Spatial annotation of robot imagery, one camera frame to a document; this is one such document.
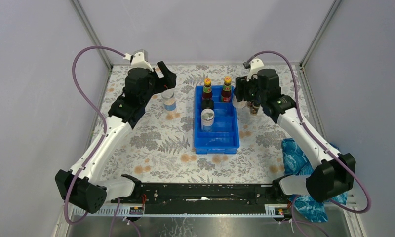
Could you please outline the sauce bottle red label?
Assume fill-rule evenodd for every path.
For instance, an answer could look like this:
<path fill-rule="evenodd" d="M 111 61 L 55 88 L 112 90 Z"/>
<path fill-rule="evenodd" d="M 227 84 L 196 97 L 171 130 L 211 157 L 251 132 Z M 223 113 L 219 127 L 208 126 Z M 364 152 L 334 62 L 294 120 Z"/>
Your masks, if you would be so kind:
<path fill-rule="evenodd" d="M 230 102 L 231 97 L 232 97 L 232 78 L 231 77 L 225 77 L 224 78 L 224 84 L 223 88 L 221 91 L 221 102 Z"/>

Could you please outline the yellow cap sauce bottle front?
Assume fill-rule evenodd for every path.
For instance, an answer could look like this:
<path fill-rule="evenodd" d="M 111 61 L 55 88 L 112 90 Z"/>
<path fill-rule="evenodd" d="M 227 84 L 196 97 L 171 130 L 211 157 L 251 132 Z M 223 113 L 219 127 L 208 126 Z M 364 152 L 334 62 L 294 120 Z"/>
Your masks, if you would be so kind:
<path fill-rule="evenodd" d="M 212 99 L 212 97 L 213 97 L 211 82 L 212 81 L 210 78 L 204 79 L 204 84 L 203 84 L 203 89 L 202 89 L 202 99 L 203 100 Z"/>

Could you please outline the clear jar black knob lid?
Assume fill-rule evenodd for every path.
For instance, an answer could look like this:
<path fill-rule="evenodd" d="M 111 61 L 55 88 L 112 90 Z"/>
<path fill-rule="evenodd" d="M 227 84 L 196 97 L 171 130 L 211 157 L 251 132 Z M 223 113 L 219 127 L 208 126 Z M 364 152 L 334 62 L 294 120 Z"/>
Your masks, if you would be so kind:
<path fill-rule="evenodd" d="M 214 107 L 215 107 L 215 103 L 212 99 L 207 98 L 202 100 L 201 103 L 202 111 L 206 109 L 214 110 Z"/>

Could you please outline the silver lid jar white beads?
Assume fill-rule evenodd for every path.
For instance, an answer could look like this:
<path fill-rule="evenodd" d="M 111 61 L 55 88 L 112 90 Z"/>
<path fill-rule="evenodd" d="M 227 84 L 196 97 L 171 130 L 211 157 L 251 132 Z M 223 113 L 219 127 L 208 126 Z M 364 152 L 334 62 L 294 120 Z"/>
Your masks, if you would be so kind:
<path fill-rule="evenodd" d="M 204 109 L 201 112 L 201 130 L 210 132 L 213 129 L 215 113 L 212 109 Z"/>

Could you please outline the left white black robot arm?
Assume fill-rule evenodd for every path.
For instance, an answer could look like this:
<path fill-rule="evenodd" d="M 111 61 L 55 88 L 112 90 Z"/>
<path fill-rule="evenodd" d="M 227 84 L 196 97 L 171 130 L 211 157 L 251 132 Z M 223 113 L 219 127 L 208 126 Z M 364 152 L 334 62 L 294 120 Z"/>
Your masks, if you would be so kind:
<path fill-rule="evenodd" d="M 122 95 L 111 105 L 102 133 L 68 171 L 57 172 L 55 182 L 66 203 L 96 213 L 107 201 L 124 197 L 135 203 L 141 198 L 141 182 L 133 176 L 122 175 L 106 181 L 100 176 L 119 142 L 145 114 L 150 99 L 176 86 L 176 74 L 163 61 L 157 66 L 163 74 L 161 78 L 154 68 L 132 67 L 128 71 Z"/>

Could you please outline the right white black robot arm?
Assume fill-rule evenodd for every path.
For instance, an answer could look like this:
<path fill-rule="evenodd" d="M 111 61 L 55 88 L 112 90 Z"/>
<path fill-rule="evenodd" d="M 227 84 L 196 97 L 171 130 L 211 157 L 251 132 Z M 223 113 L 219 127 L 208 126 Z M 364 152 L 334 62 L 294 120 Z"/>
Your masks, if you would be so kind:
<path fill-rule="evenodd" d="M 291 195 L 310 195 L 317 202 L 327 201 L 353 188 L 356 160 L 327 143 L 297 110 L 296 102 L 282 94 L 274 69 L 261 69 L 250 79 L 235 79 L 233 102 L 257 102 L 264 114 L 285 130 L 304 152 L 313 173 L 285 175 L 273 180 L 272 199 L 286 202 Z"/>

